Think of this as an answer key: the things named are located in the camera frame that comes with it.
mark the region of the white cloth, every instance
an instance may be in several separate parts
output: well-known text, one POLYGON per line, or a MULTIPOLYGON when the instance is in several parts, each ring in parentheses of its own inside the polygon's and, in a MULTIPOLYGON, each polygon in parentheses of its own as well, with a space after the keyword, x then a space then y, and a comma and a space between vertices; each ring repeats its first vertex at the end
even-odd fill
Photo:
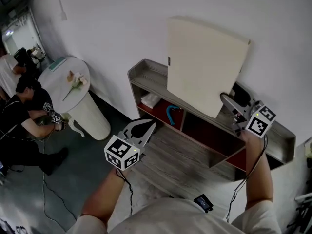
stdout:
POLYGON ((5 55, 0 58, 0 86, 12 97, 18 84, 20 75, 13 73, 14 67, 18 64, 12 55, 5 55))
MULTIPOLYGON (((106 234, 106 227, 96 217, 78 218, 68 234, 106 234)), ((262 201, 232 224, 204 213, 194 202, 186 199, 162 198, 126 219, 111 234, 280 234, 273 204, 262 201)))

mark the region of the small black device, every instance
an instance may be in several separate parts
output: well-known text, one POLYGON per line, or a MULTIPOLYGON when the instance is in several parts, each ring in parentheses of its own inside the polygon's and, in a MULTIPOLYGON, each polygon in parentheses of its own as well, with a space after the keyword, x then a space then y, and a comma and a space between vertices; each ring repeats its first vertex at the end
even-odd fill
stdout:
POLYGON ((209 199, 204 195, 200 195, 199 197, 194 199, 194 202, 204 209, 205 213, 213 210, 213 204, 209 201, 209 199))

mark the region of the person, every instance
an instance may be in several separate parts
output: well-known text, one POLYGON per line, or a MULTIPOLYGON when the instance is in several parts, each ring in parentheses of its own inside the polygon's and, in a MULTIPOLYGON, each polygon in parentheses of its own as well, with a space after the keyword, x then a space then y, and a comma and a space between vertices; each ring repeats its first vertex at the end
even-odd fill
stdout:
MULTIPOLYGON (((261 139, 244 131, 246 173, 262 152, 261 139)), ((82 214, 69 234, 105 234, 124 180, 114 168, 100 187, 85 201, 82 214)), ((162 198, 146 206, 111 230, 112 234, 276 234, 281 233, 273 211, 273 183, 268 161, 263 155, 247 180, 247 204, 232 224, 206 214, 197 204, 186 199, 162 198)))
POLYGON ((36 57, 30 49, 27 50, 27 54, 28 54, 28 56, 30 57, 31 60, 32 60, 32 58, 34 58, 34 59, 38 60, 39 62, 43 61, 42 59, 39 59, 38 57, 36 57))
POLYGON ((47 115, 44 110, 28 112, 24 106, 33 98, 37 81, 21 76, 16 94, 6 103, 0 112, 0 161, 5 167, 12 165, 39 166, 47 175, 60 166, 68 154, 66 148, 56 154, 42 154, 38 145, 26 136, 25 130, 33 136, 45 137, 52 131, 65 128, 62 124, 38 126, 34 119, 47 115))
POLYGON ((21 74, 26 73, 25 67, 20 67, 13 55, 9 55, 0 40, 0 97, 8 101, 15 94, 15 88, 21 74))

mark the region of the wooden shelf unit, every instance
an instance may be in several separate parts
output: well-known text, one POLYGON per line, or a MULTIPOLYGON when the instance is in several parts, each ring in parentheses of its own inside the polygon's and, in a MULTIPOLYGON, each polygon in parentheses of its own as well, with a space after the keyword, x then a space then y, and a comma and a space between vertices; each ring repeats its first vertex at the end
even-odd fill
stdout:
MULTIPOLYGON (((229 180, 239 180, 246 171, 246 150, 244 142, 231 129, 233 115, 225 107, 216 118, 211 118, 167 90, 167 67, 143 59, 128 72, 134 98, 141 116, 148 113, 173 131, 201 146, 211 158, 207 166, 211 171, 229 180), (153 93, 162 100, 153 108, 141 103, 141 97, 153 93), (175 105, 182 110, 171 110, 175 122, 171 126, 166 109, 175 105)), ((280 167, 294 158, 295 135, 275 122, 267 133, 266 154, 271 169, 280 167)))

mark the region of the black shirt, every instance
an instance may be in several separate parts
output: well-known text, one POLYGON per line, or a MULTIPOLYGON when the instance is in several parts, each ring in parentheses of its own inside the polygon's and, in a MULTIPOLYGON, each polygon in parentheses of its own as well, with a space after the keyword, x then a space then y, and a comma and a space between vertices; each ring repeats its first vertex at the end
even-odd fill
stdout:
POLYGON ((7 138, 3 133, 23 138, 25 131, 21 124, 29 118, 29 113, 20 98, 13 95, 0 112, 0 139, 7 138))

